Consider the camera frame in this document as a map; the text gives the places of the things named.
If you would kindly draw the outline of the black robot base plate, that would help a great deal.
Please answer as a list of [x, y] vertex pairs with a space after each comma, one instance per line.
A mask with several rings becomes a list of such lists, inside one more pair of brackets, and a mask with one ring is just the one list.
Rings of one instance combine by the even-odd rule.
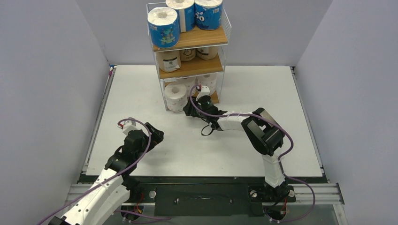
[[281, 216], [286, 203], [298, 203], [304, 182], [314, 186], [325, 177], [298, 177], [288, 180], [282, 191], [273, 191], [261, 177], [172, 177], [135, 176], [135, 188], [121, 210], [145, 212], [154, 207], [158, 217], [177, 216]]

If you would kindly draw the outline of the brown paper roll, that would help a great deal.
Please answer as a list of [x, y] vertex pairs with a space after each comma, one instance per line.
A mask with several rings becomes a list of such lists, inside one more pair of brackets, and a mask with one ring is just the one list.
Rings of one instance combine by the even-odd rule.
[[203, 60], [211, 60], [218, 54], [218, 46], [200, 47], [196, 49], [197, 56]]

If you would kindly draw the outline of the brown cartoon printed roll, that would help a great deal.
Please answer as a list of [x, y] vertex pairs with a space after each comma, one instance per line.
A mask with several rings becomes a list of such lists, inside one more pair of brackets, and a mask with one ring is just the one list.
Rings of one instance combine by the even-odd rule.
[[191, 61], [196, 57], [196, 49], [183, 49], [179, 51], [181, 61]]

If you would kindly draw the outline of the white wire wooden shelf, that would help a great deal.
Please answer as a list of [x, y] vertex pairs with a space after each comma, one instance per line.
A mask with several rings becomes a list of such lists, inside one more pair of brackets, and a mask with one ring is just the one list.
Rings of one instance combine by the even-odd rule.
[[181, 112], [188, 97], [198, 95], [196, 85], [207, 87], [214, 103], [219, 102], [226, 68], [231, 24], [222, 6], [214, 9], [219, 27], [197, 27], [203, 13], [195, 12], [195, 2], [187, 0], [172, 7], [171, 1], [148, 3], [147, 30], [155, 60], [165, 109]]

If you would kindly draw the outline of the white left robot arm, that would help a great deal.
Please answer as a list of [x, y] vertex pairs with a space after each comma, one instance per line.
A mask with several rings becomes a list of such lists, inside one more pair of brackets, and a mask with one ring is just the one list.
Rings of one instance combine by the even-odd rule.
[[163, 141], [164, 132], [133, 118], [123, 119], [117, 125], [126, 136], [123, 145], [107, 160], [92, 186], [49, 224], [101, 225], [122, 203], [139, 198], [139, 181], [131, 173], [143, 156]]

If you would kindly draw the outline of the blue white roll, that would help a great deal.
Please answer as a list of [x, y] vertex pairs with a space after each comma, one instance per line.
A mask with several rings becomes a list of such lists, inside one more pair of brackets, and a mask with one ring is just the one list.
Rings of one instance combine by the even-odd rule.
[[221, 25], [223, 0], [195, 0], [195, 23], [201, 30], [216, 30]]
[[194, 0], [166, 0], [165, 3], [167, 7], [177, 12], [181, 33], [189, 32], [195, 28]]

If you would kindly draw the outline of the white dotted roll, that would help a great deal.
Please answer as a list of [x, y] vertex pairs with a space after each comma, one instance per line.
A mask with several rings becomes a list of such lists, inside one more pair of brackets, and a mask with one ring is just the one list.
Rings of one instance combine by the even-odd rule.
[[196, 77], [180, 78], [177, 80], [179, 84], [183, 84], [186, 87], [186, 95], [191, 96], [191, 88], [196, 84]]
[[210, 90], [210, 95], [216, 91], [217, 74], [207, 74], [197, 77], [198, 84], [207, 86]]

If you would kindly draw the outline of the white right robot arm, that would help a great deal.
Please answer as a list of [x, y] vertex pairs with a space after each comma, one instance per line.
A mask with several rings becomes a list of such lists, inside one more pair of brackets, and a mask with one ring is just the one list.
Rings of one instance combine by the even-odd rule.
[[275, 127], [275, 120], [264, 108], [252, 113], [233, 113], [219, 110], [210, 96], [194, 97], [183, 107], [186, 116], [200, 118], [217, 131], [236, 130], [245, 132], [251, 145], [261, 154], [265, 171], [265, 196], [279, 200], [289, 191], [280, 168], [275, 150], [282, 147], [284, 133]]

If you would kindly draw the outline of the blue roll edge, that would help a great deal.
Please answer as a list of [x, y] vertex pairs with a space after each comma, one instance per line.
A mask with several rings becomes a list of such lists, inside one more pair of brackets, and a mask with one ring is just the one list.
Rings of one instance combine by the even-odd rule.
[[147, 15], [152, 44], [158, 48], [171, 48], [180, 38], [177, 12], [169, 7], [155, 7]]

